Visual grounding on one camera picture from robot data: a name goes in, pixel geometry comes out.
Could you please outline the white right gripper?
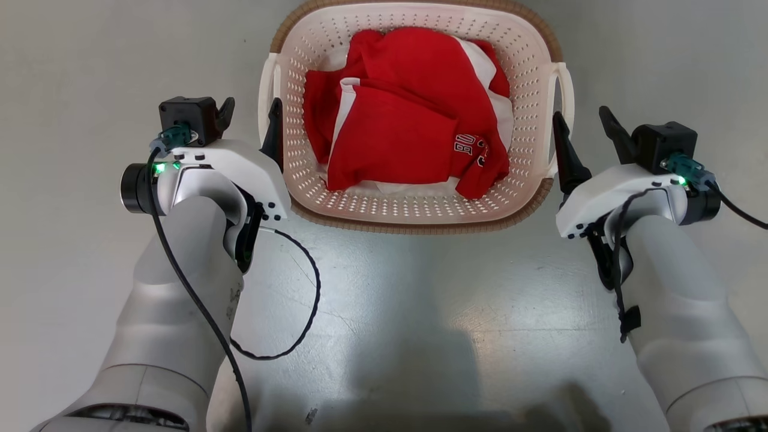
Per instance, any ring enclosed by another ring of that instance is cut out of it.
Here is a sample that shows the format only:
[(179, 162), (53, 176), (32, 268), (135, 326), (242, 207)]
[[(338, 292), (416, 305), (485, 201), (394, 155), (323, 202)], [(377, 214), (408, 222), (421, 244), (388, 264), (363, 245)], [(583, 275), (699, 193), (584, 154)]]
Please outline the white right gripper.
[(640, 209), (652, 209), (657, 214), (677, 224), (682, 224), (688, 212), (688, 194), (682, 178), (675, 174), (653, 175), (633, 164), (637, 146), (633, 137), (620, 124), (607, 106), (599, 107), (599, 118), (604, 133), (612, 141), (620, 164), (592, 177), (581, 163), (570, 141), (570, 128), (562, 112), (553, 115), (555, 156), (559, 168), (560, 191), (569, 196), (555, 216), (560, 237), (579, 237), (588, 225), (615, 213), (631, 195), (649, 194), (643, 197), (650, 204), (636, 204)]

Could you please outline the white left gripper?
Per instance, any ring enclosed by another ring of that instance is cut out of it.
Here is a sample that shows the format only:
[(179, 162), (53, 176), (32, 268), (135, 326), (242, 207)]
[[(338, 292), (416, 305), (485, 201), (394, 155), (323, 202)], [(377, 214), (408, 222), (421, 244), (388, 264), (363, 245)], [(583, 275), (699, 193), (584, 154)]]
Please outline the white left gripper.
[[(216, 129), (227, 131), (236, 101), (228, 97), (217, 109)], [(232, 223), (244, 223), (247, 197), (261, 204), (274, 219), (288, 219), (291, 199), (283, 179), (283, 102), (272, 99), (268, 125), (261, 150), (242, 140), (222, 139), (203, 148), (181, 147), (172, 151), (164, 172), (157, 180), (159, 212), (194, 196), (213, 200)]]

